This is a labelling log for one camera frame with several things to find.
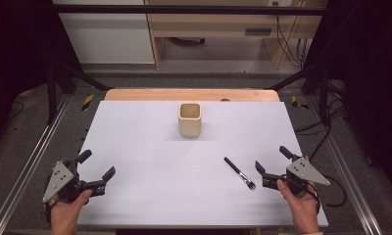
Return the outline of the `black frame stand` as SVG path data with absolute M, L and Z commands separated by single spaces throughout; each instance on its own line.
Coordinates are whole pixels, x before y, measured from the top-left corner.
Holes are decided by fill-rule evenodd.
M 101 91 L 108 91 L 111 89 L 110 86 L 89 77 L 83 71 L 77 70 L 67 64 L 52 65 L 48 69 L 46 76 L 49 108 L 48 124 L 51 124 L 58 115 L 56 84 L 59 84 L 66 94 L 73 94 L 76 90 L 76 86 L 72 81 L 73 77 L 77 77 Z
M 267 87 L 267 90 L 278 91 L 300 78 L 306 79 L 302 86 L 304 95 L 311 95 L 319 88 L 318 117 L 324 125 L 329 126 L 330 121 L 327 104 L 329 72 L 324 66 L 318 63 L 312 63 L 277 84 Z

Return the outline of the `person's right hand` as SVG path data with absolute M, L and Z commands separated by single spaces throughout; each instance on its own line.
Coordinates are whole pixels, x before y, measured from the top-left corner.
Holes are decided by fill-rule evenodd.
M 287 201 L 297 235 L 319 235 L 318 203 L 314 198 L 314 183 L 308 184 L 308 191 L 294 195 L 285 182 L 278 179 L 277 187 Z

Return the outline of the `aluminium floor rail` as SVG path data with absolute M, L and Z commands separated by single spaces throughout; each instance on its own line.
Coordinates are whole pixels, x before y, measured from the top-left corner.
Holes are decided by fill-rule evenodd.
M 16 180 L 9 195 L 4 201 L 0 209 L 0 235 L 4 232 L 8 222 L 10 221 L 17 205 L 19 204 L 29 181 L 31 180 L 38 164 L 40 163 L 61 119 L 68 107 L 71 95 L 64 95 L 59 106 L 57 113 L 50 123 L 44 128 L 42 135 L 37 141 L 34 149 L 32 150 L 28 160 L 26 161 L 23 170 L 21 171 L 18 179 Z
M 353 210 L 349 214 L 334 215 L 335 207 L 324 206 L 328 210 L 329 227 L 333 227 L 336 224 L 345 227 L 351 224 L 350 218 L 354 216 L 360 223 L 365 235 L 382 235 L 380 225 L 370 209 L 368 201 L 358 185 L 352 170 L 345 162 L 344 156 L 335 142 L 330 129 L 324 125 L 320 129 L 324 132 L 322 144 L 327 150 L 327 156 L 330 157 L 332 168 L 336 170 L 336 179 L 340 181 L 339 187 L 343 189 L 346 205 L 349 205 L 350 209 Z

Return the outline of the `black horizontal frame bar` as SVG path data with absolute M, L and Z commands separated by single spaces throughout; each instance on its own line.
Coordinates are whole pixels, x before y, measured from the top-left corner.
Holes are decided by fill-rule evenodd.
M 184 5 L 53 5 L 58 13 L 323 16 L 325 8 Z

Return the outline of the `black curtain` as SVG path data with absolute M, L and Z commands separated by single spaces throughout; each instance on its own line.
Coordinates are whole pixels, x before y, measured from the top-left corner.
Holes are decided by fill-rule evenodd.
M 392 0 L 328 0 L 307 62 L 341 27 L 325 68 L 346 85 L 346 103 L 372 159 L 392 183 Z
M 76 70 L 79 60 L 53 0 L 0 0 L 0 135 L 21 93 L 47 82 L 50 60 Z

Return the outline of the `beige square ceramic cup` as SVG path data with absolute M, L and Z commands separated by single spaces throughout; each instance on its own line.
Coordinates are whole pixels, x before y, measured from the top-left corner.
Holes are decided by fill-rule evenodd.
M 202 109 L 197 103 L 183 103 L 178 109 L 178 128 L 183 137 L 195 138 L 201 134 Z

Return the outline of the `white table cover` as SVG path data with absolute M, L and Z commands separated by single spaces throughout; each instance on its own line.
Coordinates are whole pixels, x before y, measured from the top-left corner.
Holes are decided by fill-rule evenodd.
M 92 152 L 80 177 L 116 174 L 106 193 L 92 199 L 79 224 L 128 227 L 258 227 L 289 225 L 281 194 L 262 186 L 255 169 L 282 174 L 284 146 L 300 154 L 281 102 L 204 102 L 202 130 L 185 138 L 177 102 L 103 101 L 83 147 Z M 224 161 L 228 157 L 255 184 L 250 190 Z

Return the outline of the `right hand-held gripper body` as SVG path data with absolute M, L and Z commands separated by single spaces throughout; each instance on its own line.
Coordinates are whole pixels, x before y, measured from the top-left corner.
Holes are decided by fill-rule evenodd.
M 294 157 L 279 179 L 286 183 L 293 194 L 305 191 L 310 182 L 326 186 L 330 184 L 329 180 L 303 157 Z

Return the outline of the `wooden table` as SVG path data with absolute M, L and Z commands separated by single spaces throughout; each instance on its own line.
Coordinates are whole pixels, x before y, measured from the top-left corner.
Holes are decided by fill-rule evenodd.
M 264 89 L 138 88 L 111 89 L 105 101 L 279 102 L 276 91 Z

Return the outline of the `person's left hand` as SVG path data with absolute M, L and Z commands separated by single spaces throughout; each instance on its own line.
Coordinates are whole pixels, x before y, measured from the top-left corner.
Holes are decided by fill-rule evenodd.
M 82 192 L 72 203 L 58 202 L 51 210 L 51 235 L 75 235 L 77 220 L 90 199 L 91 190 Z

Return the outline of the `dark grey under-desk tray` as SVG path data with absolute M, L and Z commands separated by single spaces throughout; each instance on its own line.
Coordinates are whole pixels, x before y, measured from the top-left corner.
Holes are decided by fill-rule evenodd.
M 271 28 L 246 28 L 245 30 L 247 36 L 270 36 L 271 34 Z

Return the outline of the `white cabinet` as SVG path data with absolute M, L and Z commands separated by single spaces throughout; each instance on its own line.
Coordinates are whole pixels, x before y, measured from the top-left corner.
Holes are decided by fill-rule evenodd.
M 82 64 L 153 64 L 145 14 L 60 13 Z

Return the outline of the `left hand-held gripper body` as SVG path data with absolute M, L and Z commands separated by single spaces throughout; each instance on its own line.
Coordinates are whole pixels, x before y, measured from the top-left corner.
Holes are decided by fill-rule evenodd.
M 73 202 L 83 191 L 85 183 L 77 173 L 78 161 L 57 161 L 42 197 L 43 203 Z

